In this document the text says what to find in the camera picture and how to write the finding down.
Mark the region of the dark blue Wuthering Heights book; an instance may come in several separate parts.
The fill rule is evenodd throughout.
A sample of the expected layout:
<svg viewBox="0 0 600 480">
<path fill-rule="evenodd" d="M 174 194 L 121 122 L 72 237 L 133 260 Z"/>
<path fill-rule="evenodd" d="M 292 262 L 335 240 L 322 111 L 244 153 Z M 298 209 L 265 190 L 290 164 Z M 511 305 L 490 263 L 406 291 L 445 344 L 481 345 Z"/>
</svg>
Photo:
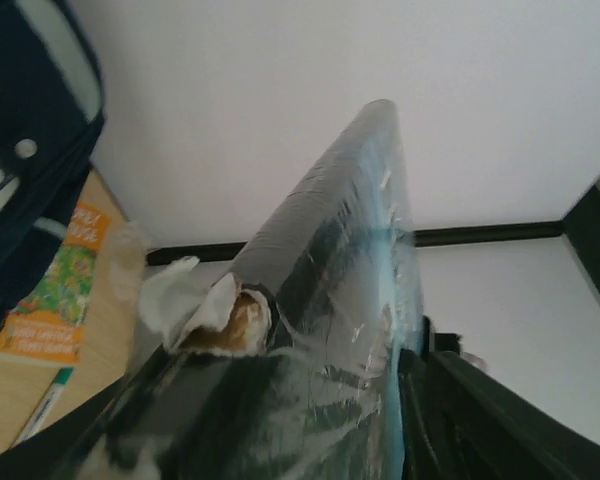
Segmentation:
<svg viewBox="0 0 600 480">
<path fill-rule="evenodd" d="M 376 100 L 229 268 L 264 300 L 262 351 L 190 356 L 188 479 L 398 479 L 398 361 L 422 297 L 396 105 Z"/>
</svg>

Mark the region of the orange Treehouse book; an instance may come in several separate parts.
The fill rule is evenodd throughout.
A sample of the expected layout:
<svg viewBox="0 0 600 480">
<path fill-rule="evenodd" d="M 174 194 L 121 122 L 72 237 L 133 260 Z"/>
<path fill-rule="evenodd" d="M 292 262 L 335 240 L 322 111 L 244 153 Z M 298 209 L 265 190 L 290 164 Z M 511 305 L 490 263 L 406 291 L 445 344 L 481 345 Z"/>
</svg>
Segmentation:
<svg viewBox="0 0 600 480">
<path fill-rule="evenodd" d="M 77 203 L 46 273 L 7 316 L 0 357 L 60 368 L 79 363 L 97 260 L 110 225 L 101 210 Z"/>
</svg>

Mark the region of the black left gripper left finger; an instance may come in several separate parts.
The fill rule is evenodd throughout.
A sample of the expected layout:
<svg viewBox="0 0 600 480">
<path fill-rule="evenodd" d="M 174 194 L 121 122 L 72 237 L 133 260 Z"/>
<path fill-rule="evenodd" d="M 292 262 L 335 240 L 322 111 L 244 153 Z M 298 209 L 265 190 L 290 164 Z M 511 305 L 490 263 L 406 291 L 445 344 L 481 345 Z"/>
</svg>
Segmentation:
<svg viewBox="0 0 600 480">
<path fill-rule="evenodd" d="M 0 455 L 0 479 L 188 479 L 190 356 L 157 350 L 139 371 Z"/>
</svg>

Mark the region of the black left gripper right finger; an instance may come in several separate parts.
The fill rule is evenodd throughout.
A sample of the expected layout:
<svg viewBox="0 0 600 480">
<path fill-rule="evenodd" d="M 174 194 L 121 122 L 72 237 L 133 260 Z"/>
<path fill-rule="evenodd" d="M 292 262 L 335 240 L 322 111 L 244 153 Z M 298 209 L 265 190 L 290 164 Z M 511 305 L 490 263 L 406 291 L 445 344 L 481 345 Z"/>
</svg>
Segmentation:
<svg viewBox="0 0 600 480">
<path fill-rule="evenodd" d="M 399 360 L 405 479 L 600 479 L 600 445 L 453 352 Z"/>
</svg>

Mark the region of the green capped white marker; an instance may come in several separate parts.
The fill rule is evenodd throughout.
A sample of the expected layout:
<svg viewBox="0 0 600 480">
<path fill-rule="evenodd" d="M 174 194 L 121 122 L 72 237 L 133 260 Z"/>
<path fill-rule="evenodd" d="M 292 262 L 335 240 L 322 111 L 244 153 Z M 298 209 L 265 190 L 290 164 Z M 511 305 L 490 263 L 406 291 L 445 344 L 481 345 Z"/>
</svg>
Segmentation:
<svg viewBox="0 0 600 480">
<path fill-rule="evenodd" d="M 46 418 L 60 398 L 73 372 L 74 369 L 72 367 L 61 368 L 57 372 L 21 432 L 11 444 L 12 448 L 35 436 L 41 430 Z"/>
</svg>

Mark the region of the navy blue student backpack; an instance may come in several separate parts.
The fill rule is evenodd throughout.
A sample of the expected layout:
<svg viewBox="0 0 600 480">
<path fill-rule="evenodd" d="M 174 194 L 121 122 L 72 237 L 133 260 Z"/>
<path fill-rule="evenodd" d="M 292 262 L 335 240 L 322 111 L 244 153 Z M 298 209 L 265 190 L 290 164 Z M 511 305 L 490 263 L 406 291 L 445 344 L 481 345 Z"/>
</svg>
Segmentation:
<svg viewBox="0 0 600 480">
<path fill-rule="evenodd" d="M 0 331 L 64 241 L 105 124 L 101 70 L 64 1 L 0 1 Z"/>
</svg>

